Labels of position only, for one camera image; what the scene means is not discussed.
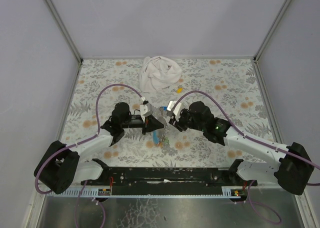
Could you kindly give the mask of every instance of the white cloth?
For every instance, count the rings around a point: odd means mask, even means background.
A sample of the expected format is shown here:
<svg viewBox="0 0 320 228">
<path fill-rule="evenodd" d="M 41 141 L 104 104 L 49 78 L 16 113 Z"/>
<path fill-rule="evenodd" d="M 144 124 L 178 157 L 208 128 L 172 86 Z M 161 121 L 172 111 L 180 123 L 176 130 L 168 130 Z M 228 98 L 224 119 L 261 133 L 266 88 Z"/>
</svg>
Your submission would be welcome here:
<svg viewBox="0 0 320 228">
<path fill-rule="evenodd" d="M 151 93 L 166 88 L 180 79 L 180 66 L 163 56 L 149 56 L 144 58 L 140 70 L 139 88 L 142 92 Z"/>
</svg>

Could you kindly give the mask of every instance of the gray floor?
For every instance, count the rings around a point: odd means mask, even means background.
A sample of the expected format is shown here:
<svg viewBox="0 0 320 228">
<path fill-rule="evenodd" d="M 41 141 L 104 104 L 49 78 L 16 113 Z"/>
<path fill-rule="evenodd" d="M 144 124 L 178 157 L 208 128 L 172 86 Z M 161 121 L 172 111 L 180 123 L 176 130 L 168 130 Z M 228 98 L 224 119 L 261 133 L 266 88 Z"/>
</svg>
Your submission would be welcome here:
<svg viewBox="0 0 320 228">
<path fill-rule="evenodd" d="M 282 217 L 278 228 L 304 227 L 295 197 L 278 189 L 252 189 L 252 200 L 274 208 Z M 76 198 L 46 197 L 38 228 L 75 227 Z M 103 203 L 105 228 L 271 228 L 275 227 L 257 216 L 250 205 L 233 204 L 228 199 L 128 199 L 110 198 Z M 266 218 L 277 217 L 257 207 Z M 88 198 L 81 198 L 77 213 L 81 228 L 99 228 L 102 211 Z"/>
</svg>

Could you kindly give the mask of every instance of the gray wall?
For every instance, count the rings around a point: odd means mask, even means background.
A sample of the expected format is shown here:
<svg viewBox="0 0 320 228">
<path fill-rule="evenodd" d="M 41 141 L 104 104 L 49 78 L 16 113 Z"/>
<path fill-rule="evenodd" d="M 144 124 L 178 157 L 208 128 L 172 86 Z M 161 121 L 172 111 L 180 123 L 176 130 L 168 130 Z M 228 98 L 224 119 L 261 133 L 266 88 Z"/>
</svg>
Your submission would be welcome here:
<svg viewBox="0 0 320 228">
<path fill-rule="evenodd" d="M 77 63 L 43 0 L 0 0 L 0 226 L 19 228 Z"/>
<path fill-rule="evenodd" d="M 53 0 L 84 57 L 253 56 L 284 0 Z"/>
<path fill-rule="evenodd" d="M 260 68 L 287 144 L 306 148 L 320 164 L 320 0 L 294 0 L 265 53 Z M 315 170 L 311 182 L 320 182 Z M 320 216 L 320 187 L 308 193 Z"/>
</svg>

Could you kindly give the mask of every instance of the wall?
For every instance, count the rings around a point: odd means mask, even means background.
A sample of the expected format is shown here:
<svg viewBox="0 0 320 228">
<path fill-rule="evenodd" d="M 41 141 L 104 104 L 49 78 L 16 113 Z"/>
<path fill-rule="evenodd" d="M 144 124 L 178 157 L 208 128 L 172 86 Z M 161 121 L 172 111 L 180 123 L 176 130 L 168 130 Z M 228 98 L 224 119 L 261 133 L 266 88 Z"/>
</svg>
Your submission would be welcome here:
<svg viewBox="0 0 320 228">
<path fill-rule="evenodd" d="M 253 56 L 284 0 L 53 0 L 83 57 Z"/>
<path fill-rule="evenodd" d="M 0 223 L 19 228 L 77 63 L 43 0 L 0 0 Z"/>
<path fill-rule="evenodd" d="M 320 0 L 293 0 L 259 64 L 284 141 L 320 164 Z M 320 182 L 315 170 L 310 182 Z M 309 187 L 320 216 L 320 187 Z"/>
</svg>

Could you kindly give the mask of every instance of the floral pattern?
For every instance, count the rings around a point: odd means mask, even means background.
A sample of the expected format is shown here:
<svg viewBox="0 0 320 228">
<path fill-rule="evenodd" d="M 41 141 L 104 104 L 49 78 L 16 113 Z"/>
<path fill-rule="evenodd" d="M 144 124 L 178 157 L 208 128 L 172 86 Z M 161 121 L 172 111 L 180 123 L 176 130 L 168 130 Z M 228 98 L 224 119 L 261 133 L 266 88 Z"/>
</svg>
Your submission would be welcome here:
<svg viewBox="0 0 320 228">
<path fill-rule="evenodd" d="M 175 61 L 182 68 L 182 76 L 177 84 L 157 92 L 142 93 L 156 108 L 156 117 L 164 115 L 160 107 L 167 106 L 169 101 L 176 101 L 186 92 L 199 90 L 216 99 L 238 127 L 264 139 L 273 139 L 250 59 Z M 72 144 L 95 134 L 95 105 L 99 92 L 115 83 L 125 83 L 139 91 L 139 70 L 142 65 L 142 59 L 84 60 L 62 142 Z M 181 93 L 177 93 L 178 85 L 183 87 Z M 189 107 L 196 101 L 204 102 L 216 117 L 224 118 L 220 110 L 201 94 L 191 94 L 182 103 Z M 141 100 L 132 90 L 123 86 L 107 89 L 98 104 L 102 124 L 118 102 L 128 103 L 133 112 L 139 109 Z M 134 167 L 229 167 L 234 159 L 260 161 L 241 150 L 211 143 L 199 131 L 179 132 L 173 126 L 166 125 L 163 132 L 162 141 L 154 144 L 151 133 L 142 135 L 141 129 L 126 129 L 125 136 L 117 144 L 96 152 L 88 159 L 98 158 L 109 166 Z"/>
</svg>

